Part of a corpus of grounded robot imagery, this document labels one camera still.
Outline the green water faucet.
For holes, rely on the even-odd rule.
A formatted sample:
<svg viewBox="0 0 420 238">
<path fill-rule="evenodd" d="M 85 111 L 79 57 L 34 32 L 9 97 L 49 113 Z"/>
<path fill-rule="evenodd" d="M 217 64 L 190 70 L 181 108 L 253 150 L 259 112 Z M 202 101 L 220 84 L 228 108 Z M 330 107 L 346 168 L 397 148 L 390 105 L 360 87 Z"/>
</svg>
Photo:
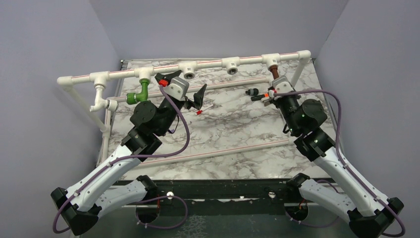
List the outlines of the green water faucet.
<svg viewBox="0 0 420 238">
<path fill-rule="evenodd" d="M 125 97 L 125 101 L 129 105 L 134 105 L 139 102 L 147 101 L 149 97 L 148 86 L 150 81 L 148 79 L 141 79 L 141 92 L 140 93 L 127 93 Z"/>
</svg>

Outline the brown water faucet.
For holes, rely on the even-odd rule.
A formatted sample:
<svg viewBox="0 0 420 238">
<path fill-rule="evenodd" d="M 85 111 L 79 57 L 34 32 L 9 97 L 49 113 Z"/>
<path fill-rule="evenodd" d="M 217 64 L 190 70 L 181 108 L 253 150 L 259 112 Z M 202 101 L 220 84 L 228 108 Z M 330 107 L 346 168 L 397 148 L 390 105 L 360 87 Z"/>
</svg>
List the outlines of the brown water faucet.
<svg viewBox="0 0 420 238">
<path fill-rule="evenodd" d="M 278 65 L 272 65 L 268 70 L 271 72 L 273 79 L 278 79 L 280 77 L 278 72 Z"/>
</svg>

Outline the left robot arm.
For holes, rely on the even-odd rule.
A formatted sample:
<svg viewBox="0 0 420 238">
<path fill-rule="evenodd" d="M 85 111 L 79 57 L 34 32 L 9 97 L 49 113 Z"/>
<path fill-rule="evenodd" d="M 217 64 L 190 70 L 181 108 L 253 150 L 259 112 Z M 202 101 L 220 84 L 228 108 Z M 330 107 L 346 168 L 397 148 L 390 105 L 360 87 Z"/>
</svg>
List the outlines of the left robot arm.
<svg viewBox="0 0 420 238">
<path fill-rule="evenodd" d="M 57 207 L 56 217 L 63 218 L 74 235 L 87 232 L 112 210 L 133 202 L 148 204 L 156 200 L 156 185 L 148 176 L 139 176 L 123 187 L 112 186 L 132 168 L 156 157 L 156 150 L 162 144 L 160 137 L 174 133 L 171 126 L 175 120 L 186 122 L 181 113 L 183 108 L 202 108 L 207 86 L 203 85 L 193 99 L 189 99 L 189 82 L 180 74 L 176 71 L 156 75 L 164 97 L 158 106 L 149 100 L 149 80 L 142 79 L 141 92 L 126 95 L 126 102 L 135 106 L 130 118 L 133 128 L 114 152 L 76 184 L 69 188 L 58 187 L 51 193 Z"/>
</svg>

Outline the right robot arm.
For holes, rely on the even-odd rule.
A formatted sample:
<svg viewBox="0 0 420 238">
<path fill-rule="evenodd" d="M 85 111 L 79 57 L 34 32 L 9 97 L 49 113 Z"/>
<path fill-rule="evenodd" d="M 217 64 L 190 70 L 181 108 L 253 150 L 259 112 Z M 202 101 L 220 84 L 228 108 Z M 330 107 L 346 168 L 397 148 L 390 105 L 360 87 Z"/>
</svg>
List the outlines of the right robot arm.
<svg viewBox="0 0 420 238">
<path fill-rule="evenodd" d="M 327 115 L 320 101 L 298 102 L 299 92 L 275 93 L 274 104 L 285 119 L 284 133 L 295 137 L 298 151 L 327 172 L 342 194 L 299 173 L 287 182 L 286 196 L 317 203 L 345 221 L 359 238 L 402 237 L 406 228 L 398 216 L 404 204 L 369 183 L 340 152 L 339 134 L 332 139 L 321 129 Z"/>
</svg>

